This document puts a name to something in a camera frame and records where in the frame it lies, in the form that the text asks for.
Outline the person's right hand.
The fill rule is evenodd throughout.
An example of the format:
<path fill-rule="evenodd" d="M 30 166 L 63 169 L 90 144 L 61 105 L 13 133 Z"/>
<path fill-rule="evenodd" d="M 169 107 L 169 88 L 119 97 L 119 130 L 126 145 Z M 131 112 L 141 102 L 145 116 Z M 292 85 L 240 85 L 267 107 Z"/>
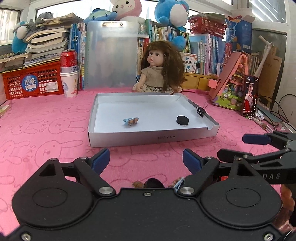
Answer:
<path fill-rule="evenodd" d="M 292 212 L 295 210 L 295 201 L 292 198 L 292 192 L 287 186 L 281 184 L 280 186 L 280 196 L 281 196 L 281 209 L 273 224 L 282 232 L 295 232 L 295 226 L 290 222 L 290 217 Z"/>

